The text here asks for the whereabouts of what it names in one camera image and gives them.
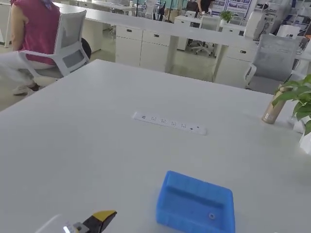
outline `plant pot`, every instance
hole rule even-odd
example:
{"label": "plant pot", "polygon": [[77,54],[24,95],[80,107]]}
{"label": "plant pot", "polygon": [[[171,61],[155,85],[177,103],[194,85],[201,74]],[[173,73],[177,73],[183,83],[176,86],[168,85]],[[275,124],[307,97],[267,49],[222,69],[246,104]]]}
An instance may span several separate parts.
{"label": "plant pot", "polygon": [[[302,124],[305,124],[309,120],[310,120],[310,117],[308,116],[301,119],[301,121],[303,122]],[[306,136],[303,133],[300,138],[299,144],[300,144],[300,148],[303,149],[305,153],[311,155],[311,133],[307,134]]]}

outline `mesh chair back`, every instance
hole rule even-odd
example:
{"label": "mesh chair back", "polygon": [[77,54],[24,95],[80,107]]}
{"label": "mesh chair back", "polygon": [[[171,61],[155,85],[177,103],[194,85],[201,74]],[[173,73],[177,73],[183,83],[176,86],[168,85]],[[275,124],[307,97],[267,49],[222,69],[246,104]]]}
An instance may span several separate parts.
{"label": "mesh chair back", "polygon": [[212,17],[211,15],[202,16],[200,28],[208,30],[216,30],[217,25],[220,22],[220,18]]}
{"label": "mesh chair back", "polygon": [[57,54],[65,47],[81,41],[82,25],[85,17],[86,11],[62,14],[60,16],[54,54]]}
{"label": "mesh chair back", "polygon": [[54,54],[59,56],[55,62],[63,75],[68,75],[88,62],[81,43],[85,17],[86,10],[60,16]]}
{"label": "mesh chair back", "polygon": [[298,45],[291,38],[262,35],[253,61],[255,76],[285,81],[291,75]]}

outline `pink shirt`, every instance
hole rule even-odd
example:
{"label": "pink shirt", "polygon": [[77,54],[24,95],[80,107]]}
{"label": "pink shirt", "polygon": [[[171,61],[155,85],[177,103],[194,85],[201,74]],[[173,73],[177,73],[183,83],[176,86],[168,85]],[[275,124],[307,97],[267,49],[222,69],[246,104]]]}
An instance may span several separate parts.
{"label": "pink shirt", "polygon": [[[48,9],[42,0],[16,0],[29,22],[25,24],[25,36],[21,50],[53,54],[60,17],[59,8],[52,4]],[[54,65],[50,58],[27,55],[31,61]]]}

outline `sneaker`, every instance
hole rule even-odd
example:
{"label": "sneaker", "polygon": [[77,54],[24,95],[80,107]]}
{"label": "sneaker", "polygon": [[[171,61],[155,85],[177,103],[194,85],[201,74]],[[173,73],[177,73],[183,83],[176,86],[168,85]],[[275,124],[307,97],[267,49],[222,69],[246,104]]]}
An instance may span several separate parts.
{"label": "sneaker", "polygon": [[29,88],[25,85],[18,86],[17,88],[13,89],[13,95],[14,96],[24,96],[27,95],[29,92]]}
{"label": "sneaker", "polygon": [[[42,88],[44,88],[44,87],[43,86],[39,86],[38,91],[41,90]],[[30,89],[27,86],[18,86],[17,88],[15,88],[13,90],[13,95],[15,95],[15,96],[30,96],[34,92],[36,92],[36,91],[33,91],[32,89]]]}

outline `potted plant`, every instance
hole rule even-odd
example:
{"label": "potted plant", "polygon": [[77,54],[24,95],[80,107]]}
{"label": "potted plant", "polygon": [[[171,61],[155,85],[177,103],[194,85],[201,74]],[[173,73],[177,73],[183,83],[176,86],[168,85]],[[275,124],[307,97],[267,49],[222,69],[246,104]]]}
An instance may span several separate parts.
{"label": "potted plant", "polygon": [[298,121],[303,121],[305,131],[300,139],[300,147],[308,154],[311,154],[311,74],[300,81],[288,81],[282,85],[291,87],[290,91],[279,95],[273,102],[275,106],[280,100],[297,101],[293,110],[293,116]]}
{"label": "potted plant", "polygon": [[220,12],[220,18],[229,23],[233,17],[233,14],[231,11],[221,11]]}

